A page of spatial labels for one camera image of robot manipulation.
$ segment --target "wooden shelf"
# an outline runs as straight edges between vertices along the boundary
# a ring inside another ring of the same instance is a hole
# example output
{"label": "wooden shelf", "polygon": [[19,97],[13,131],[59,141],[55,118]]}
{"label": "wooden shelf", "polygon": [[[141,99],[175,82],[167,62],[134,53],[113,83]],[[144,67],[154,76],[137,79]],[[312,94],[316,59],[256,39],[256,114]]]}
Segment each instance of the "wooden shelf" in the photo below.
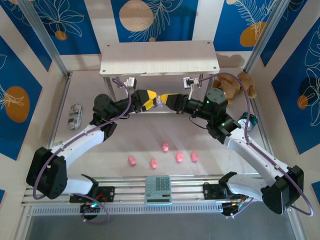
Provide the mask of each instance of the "wooden shelf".
{"label": "wooden shelf", "polygon": [[212,41],[110,43],[104,46],[100,66],[103,77],[214,74],[219,70]]}

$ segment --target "black cable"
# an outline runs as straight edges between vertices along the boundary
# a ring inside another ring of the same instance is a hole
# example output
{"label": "black cable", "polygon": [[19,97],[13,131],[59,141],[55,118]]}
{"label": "black cable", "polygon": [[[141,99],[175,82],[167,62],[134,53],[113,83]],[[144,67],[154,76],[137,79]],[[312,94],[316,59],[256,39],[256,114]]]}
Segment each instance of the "black cable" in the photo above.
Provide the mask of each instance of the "black cable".
{"label": "black cable", "polygon": [[197,127],[201,128],[201,129],[207,129],[206,127],[200,126],[198,124],[196,124],[194,121],[191,120],[191,116],[189,116],[189,120],[190,122],[192,122],[194,125],[196,125]]}

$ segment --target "white wooden board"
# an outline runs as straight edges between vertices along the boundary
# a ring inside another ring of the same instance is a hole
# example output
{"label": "white wooden board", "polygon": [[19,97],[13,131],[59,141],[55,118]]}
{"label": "white wooden board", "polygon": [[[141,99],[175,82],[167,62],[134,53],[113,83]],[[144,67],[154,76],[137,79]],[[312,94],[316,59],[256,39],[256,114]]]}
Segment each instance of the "white wooden board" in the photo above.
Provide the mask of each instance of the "white wooden board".
{"label": "white wooden board", "polygon": [[181,75],[217,73],[212,41],[156,41],[108,43],[102,52],[100,74]]}
{"label": "white wooden board", "polygon": [[[155,77],[138,78],[137,88],[148,88],[162,93],[185,92],[182,85],[183,76],[163,76],[162,81],[151,80]],[[195,94],[202,98],[206,91],[203,87]],[[106,93],[103,78],[98,71],[75,71],[72,74],[69,90],[58,125],[55,142],[65,141],[80,132],[92,119],[95,97]],[[115,88],[120,96],[123,89]],[[83,106],[81,126],[77,130],[68,129],[68,114],[72,104]],[[228,113],[239,118],[246,111],[243,96],[228,108]],[[225,174],[229,171],[238,173],[255,173],[237,153],[221,145],[206,130],[193,125],[188,115],[165,114],[131,114],[127,120],[119,120],[114,134],[104,143],[95,146],[82,155],[68,170],[69,175],[88,174],[92,177],[130,177],[149,175],[207,175]],[[196,119],[198,124],[206,122]],[[258,128],[250,133],[259,144],[262,140]],[[170,151],[163,153],[161,145],[169,143]],[[182,163],[175,161],[178,151],[183,153]],[[197,151],[199,161],[190,159],[192,151]],[[136,166],[128,164],[128,156],[137,159]],[[158,167],[150,167],[151,158],[156,158]]]}

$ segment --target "white table surface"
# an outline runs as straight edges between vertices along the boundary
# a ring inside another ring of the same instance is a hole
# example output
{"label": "white table surface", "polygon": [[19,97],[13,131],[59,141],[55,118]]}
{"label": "white table surface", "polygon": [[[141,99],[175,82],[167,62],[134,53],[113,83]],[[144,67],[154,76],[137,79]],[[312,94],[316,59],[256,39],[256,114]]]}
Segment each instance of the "white table surface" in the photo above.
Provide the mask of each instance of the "white table surface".
{"label": "white table surface", "polygon": [[[228,72],[238,69],[227,69]],[[149,89],[157,93],[187,93],[183,89],[183,76],[144,76],[137,79],[137,89]],[[75,71],[70,80],[66,100],[53,142],[66,141],[89,124],[93,116],[94,99],[107,89],[99,71]],[[207,86],[197,89],[193,95],[202,99]],[[114,88],[117,100],[125,96],[124,90]],[[68,115],[72,104],[83,107],[81,126],[77,130],[68,128]],[[246,112],[244,95],[239,95],[227,112],[238,119]],[[203,126],[206,122],[194,119]],[[256,171],[233,150],[213,139],[206,130],[193,125],[187,114],[148,113],[131,114],[129,119],[118,120],[113,135],[102,144],[91,148],[68,169],[69,175],[87,174],[92,177],[135,177],[150,175],[221,175],[229,171],[239,174]],[[249,135],[262,146],[258,127]],[[169,143],[169,152],[163,153],[162,143]],[[175,155],[183,154],[183,161],[177,163]],[[196,151],[198,162],[192,162],[190,154]],[[130,166],[128,156],[136,158],[136,165]],[[156,158],[158,167],[150,167],[151,158]]]}

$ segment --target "small cylinder object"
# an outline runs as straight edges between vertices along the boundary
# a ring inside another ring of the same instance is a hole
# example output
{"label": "small cylinder object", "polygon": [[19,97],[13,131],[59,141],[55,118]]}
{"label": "small cylinder object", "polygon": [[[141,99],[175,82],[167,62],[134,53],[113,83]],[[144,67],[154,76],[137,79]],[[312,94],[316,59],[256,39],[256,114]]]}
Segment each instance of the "small cylinder object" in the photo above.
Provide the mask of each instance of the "small cylinder object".
{"label": "small cylinder object", "polygon": [[166,153],[169,151],[169,144],[167,142],[164,142],[162,144],[162,150]]}
{"label": "small cylinder object", "polygon": [[128,157],[128,162],[129,162],[129,164],[131,166],[134,166],[137,163],[136,158],[134,156],[131,156],[131,155]]}
{"label": "small cylinder object", "polygon": [[155,169],[157,167],[157,160],[153,157],[151,158],[151,161],[150,161],[150,166]]}
{"label": "small cylinder object", "polygon": [[198,154],[197,154],[195,151],[193,151],[193,152],[191,153],[191,160],[192,160],[193,162],[197,162],[197,161],[198,161]]}
{"label": "small cylinder object", "polygon": [[163,103],[162,103],[161,98],[160,98],[159,95],[157,95],[157,96],[155,97],[155,105],[158,106],[158,107],[162,107],[162,105],[163,105]]}
{"label": "small cylinder object", "polygon": [[181,162],[182,162],[182,159],[183,159],[182,152],[178,151],[178,153],[177,153],[176,156],[175,156],[175,160],[176,160],[178,163],[181,163]]}

